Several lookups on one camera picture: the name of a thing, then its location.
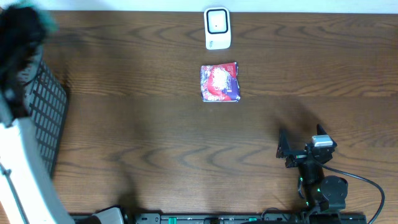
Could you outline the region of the red purple pad packet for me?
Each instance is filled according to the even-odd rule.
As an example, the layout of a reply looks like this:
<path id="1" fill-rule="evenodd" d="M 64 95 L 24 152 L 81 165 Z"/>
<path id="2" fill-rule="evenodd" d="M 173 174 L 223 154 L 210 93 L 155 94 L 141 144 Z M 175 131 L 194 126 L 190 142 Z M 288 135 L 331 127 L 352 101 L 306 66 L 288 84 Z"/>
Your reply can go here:
<path id="1" fill-rule="evenodd" d="M 200 90 L 203 102 L 238 102 L 241 99 L 238 64 L 202 65 Z"/>

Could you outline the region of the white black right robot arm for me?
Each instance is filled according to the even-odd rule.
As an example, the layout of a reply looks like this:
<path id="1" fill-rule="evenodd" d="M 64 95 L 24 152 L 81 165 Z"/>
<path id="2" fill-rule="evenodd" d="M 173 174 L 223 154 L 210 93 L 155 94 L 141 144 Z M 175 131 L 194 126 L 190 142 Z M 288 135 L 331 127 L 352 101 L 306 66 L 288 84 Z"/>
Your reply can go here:
<path id="1" fill-rule="evenodd" d="M 302 150 L 292 149 L 287 132 L 279 131 L 276 157 L 285 159 L 286 168 L 299 171 L 299 195 L 308 207 L 317 212 L 338 212 L 346 208 L 348 182 L 335 175 L 326 176 L 323 165 L 332 160 L 337 143 L 327 135 L 321 125 Z"/>

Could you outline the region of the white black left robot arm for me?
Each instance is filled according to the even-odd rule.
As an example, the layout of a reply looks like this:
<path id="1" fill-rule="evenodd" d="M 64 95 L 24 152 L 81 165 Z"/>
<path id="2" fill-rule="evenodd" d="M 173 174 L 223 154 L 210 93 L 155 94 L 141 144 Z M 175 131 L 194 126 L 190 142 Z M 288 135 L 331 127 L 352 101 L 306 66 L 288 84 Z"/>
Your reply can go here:
<path id="1" fill-rule="evenodd" d="M 117 207 L 71 215 L 52 176 L 68 94 L 43 59 L 56 26 L 27 1 L 1 10 L 1 205 L 11 223 L 125 223 Z"/>

